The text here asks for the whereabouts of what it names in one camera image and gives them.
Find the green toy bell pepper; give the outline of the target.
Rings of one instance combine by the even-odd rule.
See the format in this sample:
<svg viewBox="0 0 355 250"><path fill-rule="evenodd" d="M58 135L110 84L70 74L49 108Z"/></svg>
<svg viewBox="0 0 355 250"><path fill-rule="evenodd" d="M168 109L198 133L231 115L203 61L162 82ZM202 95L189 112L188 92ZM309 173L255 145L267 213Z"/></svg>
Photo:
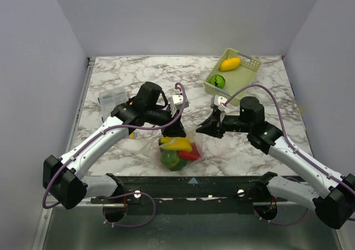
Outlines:
<svg viewBox="0 0 355 250"><path fill-rule="evenodd" d="M160 155L160 163L170 171L182 170L189 162L179 158L177 151L163 150Z"/></svg>

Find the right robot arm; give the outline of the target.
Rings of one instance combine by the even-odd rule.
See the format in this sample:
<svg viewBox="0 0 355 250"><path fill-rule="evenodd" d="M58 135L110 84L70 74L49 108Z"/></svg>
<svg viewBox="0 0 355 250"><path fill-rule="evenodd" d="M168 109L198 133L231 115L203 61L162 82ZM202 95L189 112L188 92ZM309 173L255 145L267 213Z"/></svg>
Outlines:
<svg viewBox="0 0 355 250"><path fill-rule="evenodd" d="M223 96L213 96L212 113L196 131L219 139L226 132L246 133L254 148L285 164L307 182L302 185L268 172L258 180L256 197L261 201L284 198L315 212L328 227L341 228L354 214L354 175L343 176L297 147L282 130L265 120L265 109L257 98L244 97L239 115L227 115L226 103Z"/></svg>

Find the red toy chili pepper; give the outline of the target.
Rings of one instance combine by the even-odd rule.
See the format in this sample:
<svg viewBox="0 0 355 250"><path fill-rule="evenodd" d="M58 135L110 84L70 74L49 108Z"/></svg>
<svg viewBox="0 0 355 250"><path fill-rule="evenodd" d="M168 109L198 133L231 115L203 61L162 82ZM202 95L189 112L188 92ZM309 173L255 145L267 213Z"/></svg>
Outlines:
<svg viewBox="0 0 355 250"><path fill-rule="evenodd" d="M197 149L197 146L195 144L192 144L191 147L192 147L191 152L179 151L178 152L179 158L186 159L188 161L198 160L201 157L201 155Z"/></svg>

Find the clear zip top bag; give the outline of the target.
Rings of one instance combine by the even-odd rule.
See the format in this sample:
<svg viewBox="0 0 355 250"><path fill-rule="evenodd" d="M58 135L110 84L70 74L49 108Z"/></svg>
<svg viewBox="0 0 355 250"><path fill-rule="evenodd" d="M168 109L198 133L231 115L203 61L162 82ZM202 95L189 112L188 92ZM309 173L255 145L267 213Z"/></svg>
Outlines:
<svg viewBox="0 0 355 250"><path fill-rule="evenodd" d="M203 136L188 131L186 137L158 135L146 143L139 154L169 171L180 171L203 157Z"/></svg>

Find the yellow toy banana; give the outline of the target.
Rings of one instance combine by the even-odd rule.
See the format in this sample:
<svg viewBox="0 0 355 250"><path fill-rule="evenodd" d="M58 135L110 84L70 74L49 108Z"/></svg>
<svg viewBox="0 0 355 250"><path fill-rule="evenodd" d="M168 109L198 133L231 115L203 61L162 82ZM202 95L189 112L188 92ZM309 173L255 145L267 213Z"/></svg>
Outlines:
<svg viewBox="0 0 355 250"><path fill-rule="evenodd" d="M192 152L190 140L186 137L162 137L159 143L163 150Z"/></svg>

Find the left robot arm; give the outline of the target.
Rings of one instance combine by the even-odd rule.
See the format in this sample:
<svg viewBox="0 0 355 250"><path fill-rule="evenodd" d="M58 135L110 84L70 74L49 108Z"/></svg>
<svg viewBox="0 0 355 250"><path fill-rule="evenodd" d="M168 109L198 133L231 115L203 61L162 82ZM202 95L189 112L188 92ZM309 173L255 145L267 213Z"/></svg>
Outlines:
<svg viewBox="0 0 355 250"><path fill-rule="evenodd" d="M85 175L112 146L135 130L160 130L164 137L186 137L181 123L188 103L186 91L181 83L176 83L175 89L178 94L172 101L164 98L164 104L159 105L158 98L165 97L162 87L145 82L134 97L115 106L100 128L80 145L59 158L47 157L43 163L43 208L62 205L69 210L87 197L104 196L111 203L119 202L123 189L115 176L92 180Z"/></svg>

